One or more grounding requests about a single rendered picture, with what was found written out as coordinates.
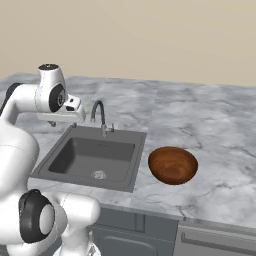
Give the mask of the grey curved sink tap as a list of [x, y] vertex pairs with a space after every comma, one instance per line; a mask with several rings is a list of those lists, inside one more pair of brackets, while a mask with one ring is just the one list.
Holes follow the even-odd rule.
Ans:
[[106, 118], [105, 118], [105, 110], [104, 110], [104, 105], [103, 102], [101, 100], [97, 100], [93, 107], [92, 107], [92, 111], [91, 111], [91, 122], [95, 122], [96, 120], [96, 110], [97, 107], [100, 107], [100, 117], [101, 117], [101, 133], [103, 137], [106, 137], [107, 134], [110, 132], [114, 132], [114, 123], [112, 123], [111, 127], [108, 128], [106, 125]]

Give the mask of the brown wooden bowl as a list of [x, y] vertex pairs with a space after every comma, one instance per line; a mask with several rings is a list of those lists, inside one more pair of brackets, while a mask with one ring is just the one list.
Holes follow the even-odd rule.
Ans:
[[168, 185], [181, 185], [195, 176], [198, 161], [182, 148], [165, 146], [149, 154], [148, 167], [159, 181]]

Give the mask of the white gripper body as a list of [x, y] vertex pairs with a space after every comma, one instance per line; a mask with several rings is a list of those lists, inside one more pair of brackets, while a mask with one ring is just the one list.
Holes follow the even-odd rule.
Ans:
[[38, 113], [39, 120], [52, 122], [81, 123], [85, 121], [85, 111], [82, 107], [72, 111], [70, 108], [60, 109], [55, 113]]

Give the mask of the grey drawer front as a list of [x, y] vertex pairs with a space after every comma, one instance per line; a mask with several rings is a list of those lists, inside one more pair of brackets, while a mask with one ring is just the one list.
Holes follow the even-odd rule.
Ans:
[[186, 218], [173, 256], [256, 256], [256, 227]]

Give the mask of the grey kitchen sink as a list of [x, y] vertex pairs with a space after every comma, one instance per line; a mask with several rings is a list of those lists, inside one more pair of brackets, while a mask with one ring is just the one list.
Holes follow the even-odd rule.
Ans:
[[132, 193], [147, 134], [69, 127], [31, 176]]

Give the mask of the grey cupboard door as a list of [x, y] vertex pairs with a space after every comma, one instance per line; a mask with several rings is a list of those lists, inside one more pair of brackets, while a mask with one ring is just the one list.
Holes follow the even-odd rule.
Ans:
[[102, 256], [172, 256], [178, 221], [103, 208], [89, 229]]

